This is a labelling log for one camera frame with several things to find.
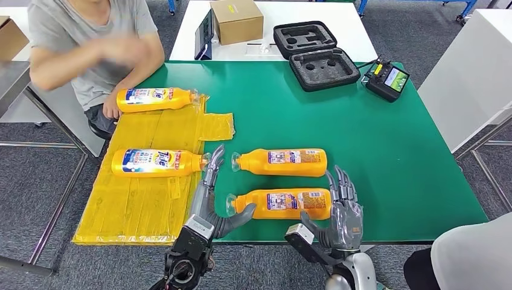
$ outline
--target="dark pants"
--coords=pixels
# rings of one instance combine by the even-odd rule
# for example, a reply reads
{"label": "dark pants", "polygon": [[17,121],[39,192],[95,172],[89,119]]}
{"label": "dark pants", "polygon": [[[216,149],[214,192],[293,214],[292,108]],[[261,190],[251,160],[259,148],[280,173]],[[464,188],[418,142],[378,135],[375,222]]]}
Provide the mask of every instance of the dark pants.
{"label": "dark pants", "polygon": [[95,124],[99,130],[108,132],[110,134],[114,132],[116,126],[114,122],[117,122],[117,120],[108,119],[105,117],[105,115],[103,115],[103,104],[91,107],[85,111],[85,116],[87,116],[87,119],[89,119],[92,124]]}
{"label": "dark pants", "polygon": [[403,265],[403,275],[411,290],[441,290],[432,268],[430,248],[412,253]]}

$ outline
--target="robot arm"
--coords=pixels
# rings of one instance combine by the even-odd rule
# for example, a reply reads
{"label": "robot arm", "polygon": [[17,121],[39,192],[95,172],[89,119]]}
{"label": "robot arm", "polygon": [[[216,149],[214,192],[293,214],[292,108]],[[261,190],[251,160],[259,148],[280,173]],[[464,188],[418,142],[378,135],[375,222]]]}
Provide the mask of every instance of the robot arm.
{"label": "robot arm", "polygon": [[188,220],[165,254],[164,278],[150,290],[196,289],[201,277],[214,267],[212,240],[226,236],[252,219],[255,204],[249,204],[241,213],[228,218],[215,213],[214,188],[223,156],[224,146],[221,145],[213,152],[205,178],[194,192]]}
{"label": "robot arm", "polygon": [[[325,284],[326,290],[376,290],[375,269],[370,257],[359,251],[363,235],[363,208],[357,203],[354,184],[346,172],[335,167],[338,182],[330,172],[331,218],[328,228],[320,228],[301,212],[301,224],[293,225],[285,239],[308,262],[331,265],[333,272]],[[313,237],[331,250],[324,254],[312,247]]]}

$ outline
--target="green table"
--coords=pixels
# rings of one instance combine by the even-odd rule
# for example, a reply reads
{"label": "green table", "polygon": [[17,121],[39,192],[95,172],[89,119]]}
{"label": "green table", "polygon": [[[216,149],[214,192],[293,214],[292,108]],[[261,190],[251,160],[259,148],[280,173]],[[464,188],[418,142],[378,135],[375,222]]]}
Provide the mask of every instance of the green table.
{"label": "green table", "polygon": [[[210,95],[206,110],[234,113],[233,152],[256,148],[323,148],[364,206],[365,243],[423,243],[466,224],[487,221],[414,86],[390,104],[360,82],[304,92],[287,62],[169,62],[141,87],[196,88]],[[206,152],[220,143],[207,142]],[[255,189],[328,188],[326,177],[302,178],[219,171],[216,211],[228,194]],[[218,242],[282,242],[297,221],[253,220]]]}

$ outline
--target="bottle label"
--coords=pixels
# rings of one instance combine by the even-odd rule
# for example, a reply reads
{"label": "bottle label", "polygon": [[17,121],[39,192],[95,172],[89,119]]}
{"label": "bottle label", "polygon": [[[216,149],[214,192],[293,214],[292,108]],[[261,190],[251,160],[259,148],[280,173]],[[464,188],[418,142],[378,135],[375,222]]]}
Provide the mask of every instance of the bottle label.
{"label": "bottle label", "polygon": [[126,91],[128,105],[154,104],[173,98],[173,88],[170,89],[129,89]]}
{"label": "bottle label", "polygon": [[179,169],[180,151],[129,149],[124,153],[124,172],[160,172]]}
{"label": "bottle label", "polygon": [[297,199],[290,193],[268,193],[267,209],[269,210],[296,210]]}
{"label": "bottle label", "polygon": [[301,192],[298,197],[303,210],[325,208],[327,206],[323,192]]}
{"label": "bottle label", "polygon": [[318,163],[321,162],[318,150],[269,151],[270,164]]}

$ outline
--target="black carrying case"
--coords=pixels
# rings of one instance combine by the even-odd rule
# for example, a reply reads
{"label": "black carrying case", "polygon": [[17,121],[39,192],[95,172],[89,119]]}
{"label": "black carrying case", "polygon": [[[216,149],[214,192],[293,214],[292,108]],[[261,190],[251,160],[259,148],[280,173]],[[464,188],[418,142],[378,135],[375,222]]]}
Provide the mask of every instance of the black carrying case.
{"label": "black carrying case", "polygon": [[360,72],[321,21],[274,27],[274,41],[307,92],[355,83]]}

